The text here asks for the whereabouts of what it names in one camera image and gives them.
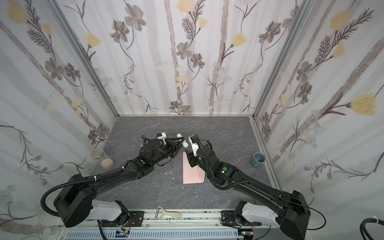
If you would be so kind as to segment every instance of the gray table surface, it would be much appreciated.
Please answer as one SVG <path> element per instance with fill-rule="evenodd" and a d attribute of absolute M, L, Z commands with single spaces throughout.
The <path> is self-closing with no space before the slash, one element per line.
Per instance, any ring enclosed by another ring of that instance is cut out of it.
<path fill-rule="evenodd" d="M 104 151 L 114 161 L 114 168 L 119 168 L 126 160 L 137 156 L 142 144 L 141 135 L 154 138 L 161 132 L 166 132 L 167 137 L 176 137 L 177 133 L 184 137 L 198 134 L 200 139 L 211 141 L 221 161 L 270 185 L 266 169 L 254 168 L 250 164 L 250 157 L 258 151 L 258 146 L 246 116 L 118 117 Z M 120 200 L 128 209 L 155 209 L 158 206 L 165 209 L 233 209 L 240 200 L 255 202 L 251 197 L 233 189 L 216 189 L 207 177 L 200 184 L 183 184 L 182 151 L 184 148 L 165 166 L 155 165 L 155 170 L 149 175 L 121 184 L 96 199 Z M 93 173 L 105 171 L 97 165 Z"/>

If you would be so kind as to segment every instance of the transparent container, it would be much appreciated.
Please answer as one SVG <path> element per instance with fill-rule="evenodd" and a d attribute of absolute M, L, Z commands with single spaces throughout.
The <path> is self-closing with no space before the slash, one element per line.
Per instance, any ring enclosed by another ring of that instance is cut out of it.
<path fill-rule="evenodd" d="M 93 152 L 91 152 L 91 158 L 105 169 L 111 169 L 113 167 L 113 161 L 101 148 L 93 150 Z"/>

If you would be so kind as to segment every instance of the robotic arm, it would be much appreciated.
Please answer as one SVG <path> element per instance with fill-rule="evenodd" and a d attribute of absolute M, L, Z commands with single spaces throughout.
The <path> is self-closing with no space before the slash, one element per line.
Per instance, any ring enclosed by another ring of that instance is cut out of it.
<path fill-rule="evenodd" d="M 41 198 L 43 210 L 54 216 L 61 217 L 66 227 L 73 227 L 84 220 L 101 220 L 110 226 L 125 224 L 130 216 L 129 211 L 120 202 L 103 202 L 95 198 L 128 181 L 140 179 L 154 170 L 154 165 L 161 160 L 174 158 L 181 147 L 186 145 L 184 137 L 168 138 L 165 133 L 158 134 L 156 139 L 144 139 L 138 156 L 125 162 L 119 170 L 111 170 L 104 174 L 82 177 L 81 174 L 72 176 L 65 184 L 48 190 Z M 198 135 L 189 137 L 192 152 L 185 150 L 191 167 L 198 165 L 207 174 L 214 187 L 220 190 L 233 189 L 243 192 L 269 207 L 273 214 L 269 220 L 287 236 L 295 240 L 304 240 L 311 212 L 303 195 L 297 191 L 292 194 L 267 186 L 243 173 L 235 166 L 221 162 L 213 151 L 212 144 L 202 145 Z M 62 188 L 53 204 L 54 212 L 46 205 L 45 199 L 53 191 Z M 238 221 L 255 222 L 251 204 L 241 201 L 235 216 Z"/>

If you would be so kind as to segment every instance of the metal corner post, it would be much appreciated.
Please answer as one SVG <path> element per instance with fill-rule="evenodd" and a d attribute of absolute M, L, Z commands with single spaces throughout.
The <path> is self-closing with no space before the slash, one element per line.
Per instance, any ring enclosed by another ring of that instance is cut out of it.
<path fill-rule="evenodd" d="M 265 104 L 269 93 L 271 91 L 271 88 L 277 79 L 277 76 L 288 57 L 288 54 L 290 50 L 293 47 L 293 44 L 295 43 L 295 39 L 298 36 L 301 26 L 303 25 L 310 9 L 315 0 L 303 0 L 303 3 L 301 4 L 301 7 L 299 8 L 299 11 L 292 23 L 292 28 L 288 33 L 288 36 L 284 42 L 283 48 L 281 49 L 281 52 L 279 54 L 278 59 L 276 60 L 275 66 L 272 69 L 272 72 L 268 78 L 268 81 L 265 85 L 265 88 L 263 90 L 262 96 L 260 98 L 260 101 L 258 102 L 256 109 L 253 113 L 253 118 L 256 119 L 256 117 L 260 114 L 260 111 L 262 110 L 263 105 Z"/>
<path fill-rule="evenodd" d="M 83 66 L 87 70 L 88 74 L 91 76 L 92 80 L 94 81 L 94 84 L 98 91 L 100 92 L 101 96 L 105 100 L 105 103 L 108 105 L 109 109 L 113 113 L 115 117 L 119 116 L 119 113 L 117 112 L 115 106 L 113 105 L 111 99 L 108 96 L 108 93 L 105 91 L 100 79 L 98 78 L 95 70 L 92 67 L 91 62 L 89 61 L 88 57 L 85 55 L 82 46 L 77 39 L 75 33 L 69 26 L 67 19 L 65 18 L 63 12 L 61 11 L 59 4 L 56 0 L 45 0 L 45 3 L 47 4 L 48 8 L 50 9 L 53 17 L 59 24 L 61 30 L 64 32 L 65 36 L 67 37 L 70 45 L 72 46 L 73 50 L 76 52 L 77 57 L 81 60 Z"/>

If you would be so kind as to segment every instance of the black robotic arm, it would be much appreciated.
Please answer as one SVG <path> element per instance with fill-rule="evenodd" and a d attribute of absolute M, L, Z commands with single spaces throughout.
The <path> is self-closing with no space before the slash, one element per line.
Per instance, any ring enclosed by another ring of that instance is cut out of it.
<path fill-rule="evenodd" d="M 84 220 L 91 220 L 89 216 L 94 210 L 94 200 L 103 192 L 128 181 L 133 181 L 148 175 L 154 170 L 154 165 L 161 160 L 174 158 L 182 147 L 184 137 L 167 138 L 165 134 L 158 134 L 156 139 L 144 139 L 138 156 L 125 162 L 119 170 L 111 170 L 104 174 L 82 177 L 81 174 L 72 176 L 65 184 L 48 190 L 41 198 L 43 210 L 54 216 L 61 217 L 66 227 L 73 227 Z M 275 221 L 287 236 L 295 240 L 305 238 L 306 229 L 311 212 L 303 195 L 297 191 L 292 194 L 277 190 L 265 185 L 243 173 L 237 167 L 219 161 L 209 141 L 202 145 L 198 135 L 191 136 L 189 141 L 192 152 L 185 150 L 191 167 L 198 165 L 207 174 L 214 187 L 220 190 L 233 189 L 243 192 L 277 214 Z M 53 191 L 62 188 L 53 204 L 57 212 L 46 205 L 47 196 Z M 116 226 L 123 225 L 129 219 L 129 212 L 120 202 L 111 205 L 121 209 L 120 212 L 108 221 Z"/>

